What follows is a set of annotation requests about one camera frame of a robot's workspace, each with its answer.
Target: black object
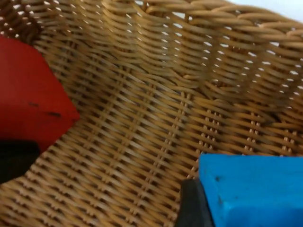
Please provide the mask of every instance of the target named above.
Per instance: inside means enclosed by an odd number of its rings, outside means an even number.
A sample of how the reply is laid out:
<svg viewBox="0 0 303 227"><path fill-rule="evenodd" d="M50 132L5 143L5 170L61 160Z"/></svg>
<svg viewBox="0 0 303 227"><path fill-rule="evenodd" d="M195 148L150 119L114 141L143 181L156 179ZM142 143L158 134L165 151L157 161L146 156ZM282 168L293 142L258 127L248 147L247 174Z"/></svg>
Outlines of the black object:
<svg viewBox="0 0 303 227"><path fill-rule="evenodd" d="M181 205L175 227L214 227L211 212L198 179L181 184Z"/></svg>
<svg viewBox="0 0 303 227"><path fill-rule="evenodd" d="M24 175L39 154L35 142L0 140L0 184Z"/></svg>

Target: red wooden block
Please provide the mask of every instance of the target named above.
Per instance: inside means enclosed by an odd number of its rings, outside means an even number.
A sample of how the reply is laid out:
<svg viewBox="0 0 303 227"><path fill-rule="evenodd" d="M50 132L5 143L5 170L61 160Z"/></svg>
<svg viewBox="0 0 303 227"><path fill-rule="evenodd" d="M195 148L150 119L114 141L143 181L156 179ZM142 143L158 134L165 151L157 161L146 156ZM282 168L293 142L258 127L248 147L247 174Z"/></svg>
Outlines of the red wooden block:
<svg viewBox="0 0 303 227"><path fill-rule="evenodd" d="M0 140L33 140L43 152L78 119L41 54L0 36Z"/></svg>

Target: wicker basket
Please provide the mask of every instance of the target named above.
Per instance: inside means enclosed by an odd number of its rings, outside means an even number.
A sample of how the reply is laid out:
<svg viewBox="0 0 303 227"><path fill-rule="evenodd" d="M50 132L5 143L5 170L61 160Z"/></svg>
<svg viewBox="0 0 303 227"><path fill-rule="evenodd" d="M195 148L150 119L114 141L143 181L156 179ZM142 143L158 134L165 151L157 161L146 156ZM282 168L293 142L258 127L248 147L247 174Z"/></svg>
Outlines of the wicker basket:
<svg viewBox="0 0 303 227"><path fill-rule="evenodd" d="M0 225L171 227L201 153L303 154L298 22L223 0L1 0L0 31L81 114L0 187Z"/></svg>

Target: blue wooden block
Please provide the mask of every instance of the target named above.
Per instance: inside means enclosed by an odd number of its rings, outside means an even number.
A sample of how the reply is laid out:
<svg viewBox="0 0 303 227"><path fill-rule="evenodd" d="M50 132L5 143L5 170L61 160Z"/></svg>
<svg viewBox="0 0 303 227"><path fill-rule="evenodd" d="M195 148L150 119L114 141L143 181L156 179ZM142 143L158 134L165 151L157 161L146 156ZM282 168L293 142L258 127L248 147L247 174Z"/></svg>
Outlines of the blue wooden block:
<svg viewBox="0 0 303 227"><path fill-rule="evenodd" d="M303 227L303 158L202 155L215 227Z"/></svg>

